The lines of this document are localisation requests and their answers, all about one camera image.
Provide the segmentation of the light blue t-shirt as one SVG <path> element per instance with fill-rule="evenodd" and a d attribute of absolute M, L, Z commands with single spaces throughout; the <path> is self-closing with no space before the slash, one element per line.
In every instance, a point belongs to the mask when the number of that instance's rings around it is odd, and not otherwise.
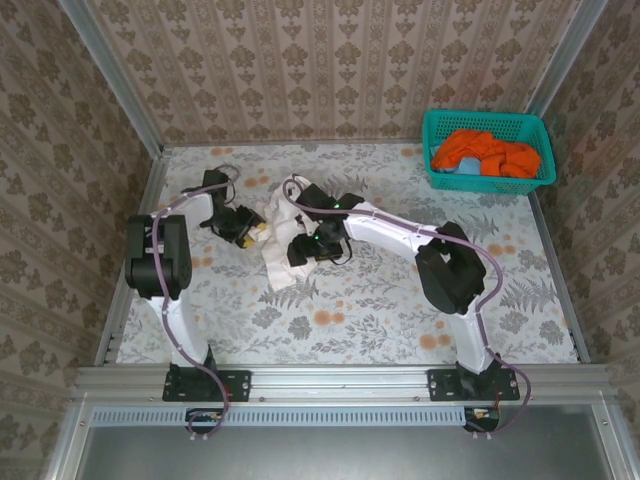
<path fill-rule="evenodd" d="M 463 157 L 460 162 L 453 167 L 438 167 L 435 171 L 443 174 L 472 175 L 481 174 L 481 161 L 474 157 Z"/>

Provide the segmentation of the white t-shirt with robot print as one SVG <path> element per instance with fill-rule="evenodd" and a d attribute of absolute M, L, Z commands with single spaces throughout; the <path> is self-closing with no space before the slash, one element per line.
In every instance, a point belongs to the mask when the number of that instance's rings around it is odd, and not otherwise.
<path fill-rule="evenodd" d="M 257 213 L 266 221 L 266 229 L 258 234 L 258 241 L 262 242 L 261 253 L 274 291 L 305 280 L 318 265 L 314 258 L 296 267 L 291 266 L 288 260 L 287 251 L 293 239 L 300 234 L 310 235 L 319 224 L 288 200 L 291 197 L 296 201 L 311 182 L 296 174 L 290 175 L 287 180 L 294 180 L 295 183 L 289 183 L 286 189 L 283 189 L 283 183 L 279 184 L 269 201 L 256 203 Z"/>

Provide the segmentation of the floral table cover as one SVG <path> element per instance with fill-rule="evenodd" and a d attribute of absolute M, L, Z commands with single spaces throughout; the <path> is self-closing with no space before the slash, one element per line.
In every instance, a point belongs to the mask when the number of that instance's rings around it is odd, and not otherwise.
<path fill-rule="evenodd" d="M 411 221 L 459 224 L 495 258 L 483 319 L 492 348 L 518 364 L 578 359 L 529 200 L 431 187 L 419 144 L 175 147 L 157 198 L 172 201 L 218 165 L 236 165 L 238 203 L 255 207 L 297 173 L 330 195 L 347 192 Z M 283 289 L 259 247 L 242 250 L 207 229 L 191 235 L 195 323 L 227 364 L 436 364 L 455 360 L 447 317 L 425 299 L 416 265 L 356 242 Z"/>

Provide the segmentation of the aluminium frame side rail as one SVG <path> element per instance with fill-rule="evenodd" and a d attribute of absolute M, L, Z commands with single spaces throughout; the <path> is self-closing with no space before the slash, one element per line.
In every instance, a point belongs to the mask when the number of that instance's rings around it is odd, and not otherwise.
<path fill-rule="evenodd" d="M 528 200 L 536 222 L 536 227 L 541 239 L 541 243 L 548 260 L 559 302 L 562 307 L 565 321 L 567 323 L 569 336 L 576 352 L 576 357 L 580 363 L 590 363 L 591 358 L 588 352 L 588 348 L 582 335 L 580 324 L 576 316 L 576 312 L 562 273 L 562 269 L 553 245 L 551 235 L 549 233 L 548 226 L 545 221 L 540 202 L 535 193 L 530 193 L 528 195 Z"/>
<path fill-rule="evenodd" d="M 167 171 L 166 151 L 153 159 L 143 196 L 137 214 L 146 214 L 157 209 L 157 204 L 164 188 Z M 96 352 L 94 366 L 114 364 L 120 348 L 124 327 L 129 316 L 134 292 L 125 280 L 125 263 L 121 270 L 112 297 L 111 305 L 104 324 L 103 333 Z"/>

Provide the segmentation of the orange t-shirt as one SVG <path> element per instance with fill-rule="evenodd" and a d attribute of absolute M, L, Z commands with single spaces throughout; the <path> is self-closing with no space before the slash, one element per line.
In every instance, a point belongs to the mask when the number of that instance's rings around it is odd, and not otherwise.
<path fill-rule="evenodd" d="M 533 179 L 541 166 L 541 156 L 530 145 L 496 138 L 491 132 L 458 129 L 434 147 L 430 166 L 453 167 L 463 157 L 481 161 L 485 177 Z"/>

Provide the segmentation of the teal plastic basket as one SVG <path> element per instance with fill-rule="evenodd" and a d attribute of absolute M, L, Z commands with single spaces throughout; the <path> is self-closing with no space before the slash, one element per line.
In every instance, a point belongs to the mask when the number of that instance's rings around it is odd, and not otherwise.
<path fill-rule="evenodd" d="M 438 173 L 431 161 L 435 149 L 459 129 L 489 132 L 499 140 L 524 143 L 541 158 L 534 178 L 519 179 L 457 173 Z M 527 195 L 536 188 L 556 180 L 556 167 L 546 127 L 531 114 L 431 109 L 424 114 L 422 125 L 425 169 L 431 186 L 440 190 L 474 193 Z"/>

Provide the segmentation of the aluminium frame post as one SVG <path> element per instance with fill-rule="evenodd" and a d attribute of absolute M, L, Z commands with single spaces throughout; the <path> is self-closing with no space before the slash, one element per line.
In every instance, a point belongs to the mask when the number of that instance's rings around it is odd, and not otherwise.
<path fill-rule="evenodd" d="M 548 110 L 607 3 L 608 0 L 580 0 L 548 68 L 526 106 L 527 114 L 542 117 Z"/>
<path fill-rule="evenodd" d="M 86 0 L 59 0 L 90 56 L 113 91 L 119 105 L 134 127 L 153 162 L 162 156 L 163 140 L 147 113 L 141 96 L 135 91 L 125 67 L 116 56 L 113 42 L 99 25 Z"/>

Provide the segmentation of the grey metal panel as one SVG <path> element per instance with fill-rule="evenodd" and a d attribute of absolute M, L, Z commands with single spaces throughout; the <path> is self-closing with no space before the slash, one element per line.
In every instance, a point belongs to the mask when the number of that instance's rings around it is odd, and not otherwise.
<path fill-rule="evenodd" d="M 99 426 L 68 413 L 46 480 L 640 480 L 617 408 L 538 406 L 492 437 L 453 426 Z"/>

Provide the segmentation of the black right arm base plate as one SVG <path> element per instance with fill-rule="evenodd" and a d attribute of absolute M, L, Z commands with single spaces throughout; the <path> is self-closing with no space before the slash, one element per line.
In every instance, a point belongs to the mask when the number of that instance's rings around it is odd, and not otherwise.
<path fill-rule="evenodd" d="M 511 369 L 498 369 L 481 375 L 453 369 L 427 371 L 430 400 L 515 401 L 520 399 L 519 385 Z"/>

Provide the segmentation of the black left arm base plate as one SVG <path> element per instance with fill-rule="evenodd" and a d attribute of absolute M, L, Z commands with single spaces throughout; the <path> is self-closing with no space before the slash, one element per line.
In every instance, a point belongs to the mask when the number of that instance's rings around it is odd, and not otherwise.
<path fill-rule="evenodd" d="M 216 372 L 230 402 L 247 402 L 251 390 L 249 370 L 219 370 Z M 164 402 L 221 402 L 218 384 L 205 372 L 196 368 L 171 365 L 165 376 Z"/>

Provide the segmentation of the aluminium frame cross rail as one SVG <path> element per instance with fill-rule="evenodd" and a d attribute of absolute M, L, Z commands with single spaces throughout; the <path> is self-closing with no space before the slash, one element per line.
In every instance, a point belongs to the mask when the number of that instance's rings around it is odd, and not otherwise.
<path fill-rule="evenodd" d="M 444 365 L 248 366 L 249 406 L 408 406 L 431 402 L 431 372 Z M 156 406 L 169 367 L 115 364 L 79 370 L 71 402 L 94 405 Z M 607 369 L 592 364 L 524 365 L 531 382 L 530 404 L 595 405 L 611 402 L 616 389 Z"/>

